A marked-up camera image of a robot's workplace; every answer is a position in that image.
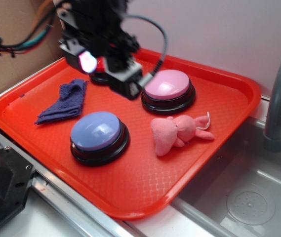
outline blue towel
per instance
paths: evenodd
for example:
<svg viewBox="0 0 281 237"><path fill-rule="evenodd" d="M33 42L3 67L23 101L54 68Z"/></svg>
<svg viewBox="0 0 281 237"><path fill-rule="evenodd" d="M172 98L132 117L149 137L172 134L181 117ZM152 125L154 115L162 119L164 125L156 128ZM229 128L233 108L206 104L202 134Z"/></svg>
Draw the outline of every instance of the blue towel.
<svg viewBox="0 0 281 237"><path fill-rule="evenodd" d="M48 109L38 115L35 124L53 122L79 116L82 112L87 81L74 79L60 86L60 98Z"/></svg>

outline pink plush toy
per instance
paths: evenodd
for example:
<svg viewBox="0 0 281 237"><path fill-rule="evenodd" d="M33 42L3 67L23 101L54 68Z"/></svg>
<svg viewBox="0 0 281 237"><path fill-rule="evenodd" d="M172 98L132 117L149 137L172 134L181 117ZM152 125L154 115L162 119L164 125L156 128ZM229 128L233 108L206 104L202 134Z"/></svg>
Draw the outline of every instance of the pink plush toy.
<svg viewBox="0 0 281 237"><path fill-rule="evenodd" d="M204 131L209 127L210 117L201 116L191 118L188 115L181 115L177 118L154 118L151 121L151 129L156 144L157 156L166 155L172 148L184 147L194 137L206 140L214 140L212 133Z"/></svg>

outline wire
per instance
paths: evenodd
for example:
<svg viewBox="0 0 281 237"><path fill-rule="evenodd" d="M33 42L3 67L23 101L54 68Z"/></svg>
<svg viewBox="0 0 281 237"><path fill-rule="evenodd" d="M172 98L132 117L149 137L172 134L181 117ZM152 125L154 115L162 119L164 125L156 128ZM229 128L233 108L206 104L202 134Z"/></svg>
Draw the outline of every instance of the wire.
<svg viewBox="0 0 281 237"><path fill-rule="evenodd" d="M44 31L46 31L48 33L49 29L52 27L52 22L53 22L53 19L54 19L54 14L56 12L56 9L57 8L60 8L62 6L63 3L65 2L68 2L69 0L62 0L61 2L59 2L56 6L54 6L53 8L50 9L50 11L48 11L48 13L42 17L38 22L37 24L35 24L34 27L32 27L32 30L31 32L29 33L29 35L21 42L17 43L17 44L12 44L12 45L2 45L0 44L0 53L12 53L15 48L18 48L18 47L26 47L24 44L28 44L29 47L33 46L33 45L30 45L30 43L28 42L28 40L35 34L35 32L39 29L39 27L46 21L50 18L50 21L49 21L49 24L46 26L46 29ZM46 7L46 3L47 1L45 1L42 6L40 6L38 12L40 11L43 11L43 9Z"/></svg>
<svg viewBox="0 0 281 237"><path fill-rule="evenodd" d="M18 50L18 51L26 50L25 53L33 50L34 48L38 47L44 41L44 39L47 37L47 35L50 31L51 31L51 28L49 28L48 30L42 31L35 39L24 43L20 47L15 48L15 50Z"/></svg>
<svg viewBox="0 0 281 237"><path fill-rule="evenodd" d="M40 15L42 14L43 10L48 6L49 3L51 3L52 1L51 0L46 0L44 1L40 7L38 8L37 10L37 13L36 13L36 16L35 16L35 19L34 19L34 22L33 22L33 25L31 27L31 31L34 30L34 28L36 27L36 24L40 18Z"/></svg>
<svg viewBox="0 0 281 237"><path fill-rule="evenodd" d="M159 25L157 22L155 22L155 21L153 21L150 18L145 17L145 16L134 15L134 14L124 14L123 17L124 18L138 18L138 19L147 21L147 22L153 24L155 27L157 27L161 31L161 33L163 35L164 44L163 44L163 50L162 50L162 54L160 56L160 59L157 62L154 70L150 72L154 76L157 73L157 71L160 69L160 67L162 66L162 64L164 62L164 59L165 59L165 56L166 56L167 48L168 48L168 37L167 37L167 34L166 34L164 28L161 25Z"/></svg>

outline plastic tray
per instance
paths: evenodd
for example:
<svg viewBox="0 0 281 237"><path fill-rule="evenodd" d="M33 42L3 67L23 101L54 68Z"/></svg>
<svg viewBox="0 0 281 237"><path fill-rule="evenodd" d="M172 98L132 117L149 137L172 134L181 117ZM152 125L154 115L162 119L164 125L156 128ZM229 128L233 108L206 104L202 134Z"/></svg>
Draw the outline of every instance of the plastic tray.
<svg viewBox="0 0 281 237"><path fill-rule="evenodd" d="M147 72L159 54L143 49L136 58ZM159 158L155 155L150 122L162 116L145 111L140 98L129 101L108 87L91 82L80 117L34 125L37 115L59 98L61 84L74 78L89 79L68 66L64 59L0 98L0 128L111 217L132 220L154 214L172 201L241 125L261 96L255 82L239 75L174 57L167 57L163 66L189 75L196 88L196 100L180 114L195 118L210 112L208 131L215 135L214 141L193 138L184 148L173 147ZM71 155L70 132L80 118L97 111L111 112L125 123L131 142L118 160L101 167L86 167Z"/></svg>

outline cardboard box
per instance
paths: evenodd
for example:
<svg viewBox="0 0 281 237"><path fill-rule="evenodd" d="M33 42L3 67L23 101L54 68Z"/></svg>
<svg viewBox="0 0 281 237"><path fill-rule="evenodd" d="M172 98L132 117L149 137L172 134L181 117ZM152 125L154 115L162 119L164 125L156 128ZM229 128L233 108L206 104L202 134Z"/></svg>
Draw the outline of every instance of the cardboard box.
<svg viewBox="0 0 281 237"><path fill-rule="evenodd" d="M0 0L0 37L3 44L19 43L29 34L36 12L43 2ZM53 30L35 50L15 58L8 54L0 56L0 93L63 56L58 43L61 31L60 21L56 17Z"/></svg>

